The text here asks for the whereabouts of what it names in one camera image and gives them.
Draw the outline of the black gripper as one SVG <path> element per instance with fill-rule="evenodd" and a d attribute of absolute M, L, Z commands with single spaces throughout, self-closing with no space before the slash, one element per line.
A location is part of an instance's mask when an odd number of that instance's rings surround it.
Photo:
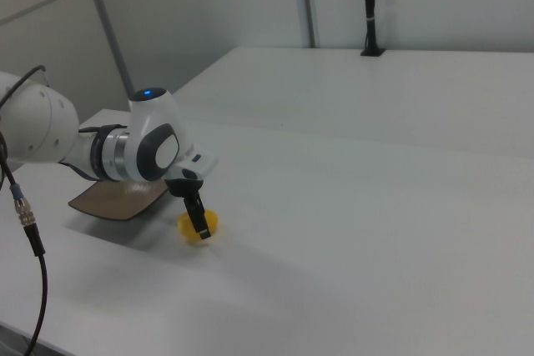
<path fill-rule="evenodd" d="M 198 179 L 177 178 L 165 180 L 169 193 L 176 198 L 184 198 L 187 217 L 183 222 L 183 235 L 187 239 L 205 240 L 211 237 L 204 205 L 199 190 L 204 181 Z"/>

